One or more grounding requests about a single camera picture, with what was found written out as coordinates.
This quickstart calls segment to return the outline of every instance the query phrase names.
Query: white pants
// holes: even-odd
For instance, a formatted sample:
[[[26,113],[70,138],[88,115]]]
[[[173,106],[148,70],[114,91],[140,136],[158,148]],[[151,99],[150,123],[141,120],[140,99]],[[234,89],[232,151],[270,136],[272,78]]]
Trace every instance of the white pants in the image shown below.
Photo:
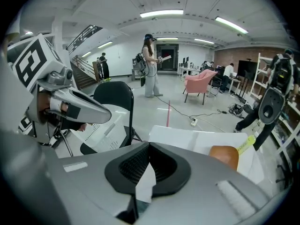
[[[147,74],[145,82],[145,97],[159,95],[157,66],[149,64],[148,68],[146,65],[145,72]]]

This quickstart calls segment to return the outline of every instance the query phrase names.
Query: yellow tag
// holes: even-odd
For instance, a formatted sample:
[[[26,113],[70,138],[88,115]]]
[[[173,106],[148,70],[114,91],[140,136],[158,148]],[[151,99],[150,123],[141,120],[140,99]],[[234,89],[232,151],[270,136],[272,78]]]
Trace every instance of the yellow tag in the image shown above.
[[[252,146],[256,141],[254,135],[251,135],[247,138],[247,140],[237,148],[239,155],[241,155],[244,151],[246,151],[250,146]]]

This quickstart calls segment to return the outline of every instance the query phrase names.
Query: white table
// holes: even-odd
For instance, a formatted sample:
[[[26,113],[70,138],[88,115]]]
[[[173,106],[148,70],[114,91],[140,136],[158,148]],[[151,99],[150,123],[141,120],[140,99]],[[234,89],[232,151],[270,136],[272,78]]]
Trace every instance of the white table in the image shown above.
[[[186,68],[186,67],[181,67],[181,80],[183,77],[183,71],[186,71],[188,73],[188,71],[194,71],[194,72],[198,72],[200,73],[201,71],[198,69],[192,69],[192,68]]]
[[[178,75],[178,76],[181,75],[181,69],[182,69],[182,68],[183,68],[183,67],[178,66],[178,68],[177,68],[177,75]]]
[[[228,91],[228,93],[230,94],[231,88],[233,87],[233,82],[237,82],[238,83],[238,86],[236,88],[236,91],[237,91],[239,89],[241,81],[237,80],[235,78],[232,78],[232,77],[229,77],[229,79],[231,80],[231,84],[230,84],[229,91]]]
[[[212,146],[237,148],[247,137],[246,133],[213,133],[154,126],[149,142],[164,143],[208,155]],[[240,155],[237,172],[255,184],[264,179],[263,168],[253,146]]]

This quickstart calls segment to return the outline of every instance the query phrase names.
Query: fluorescent light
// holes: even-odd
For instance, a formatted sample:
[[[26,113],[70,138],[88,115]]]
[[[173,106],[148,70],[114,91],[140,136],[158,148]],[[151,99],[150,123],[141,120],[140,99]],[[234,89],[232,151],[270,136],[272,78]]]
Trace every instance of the fluorescent light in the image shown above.
[[[141,17],[151,17],[151,16],[157,16],[157,15],[182,15],[183,10],[182,9],[173,9],[173,10],[160,10],[160,11],[153,11],[153,12],[147,12],[147,13],[141,13]]]
[[[210,43],[210,44],[215,44],[213,42],[202,40],[202,39],[197,39],[197,38],[195,38],[195,41],[204,42],[204,43]]]
[[[86,54],[82,55],[81,57],[85,57],[86,55],[90,54],[91,52],[87,52]]]
[[[104,43],[103,45],[99,46],[98,48],[104,47],[104,46],[109,45],[111,43],[112,43],[112,41],[109,41],[108,43]]]
[[[228,25],[228,26],[230,26],[230,27],[236,29],[237,31],[240,31],[241,33],[244,33],[244,34],[248,33],[247,30],[245,30],[245,29],[239,27],[238,25],[235,25],[234,23],[232,23],[232,22],[230,22],[230,21],[227,21],[227,20],[225,20],[225,19],[223,19],[223,18],[216,17],[216,21],[218,21],[218,22],[220,22],[220,23],[224,23],[224,24],[226,24],[226,25]]]
[[[158,40],[177,40],[178,37],[158,37]]]

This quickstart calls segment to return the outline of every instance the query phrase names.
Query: door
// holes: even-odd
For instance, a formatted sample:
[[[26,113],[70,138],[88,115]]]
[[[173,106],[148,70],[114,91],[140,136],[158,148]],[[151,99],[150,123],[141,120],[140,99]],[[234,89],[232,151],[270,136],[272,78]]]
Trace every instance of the door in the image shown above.
[[[162,49],[161,50],[161,56],[167,57],[171,56],[170,59],[165,60],[162,62],[162,70],[173,70],[174,66],[174,49]]]

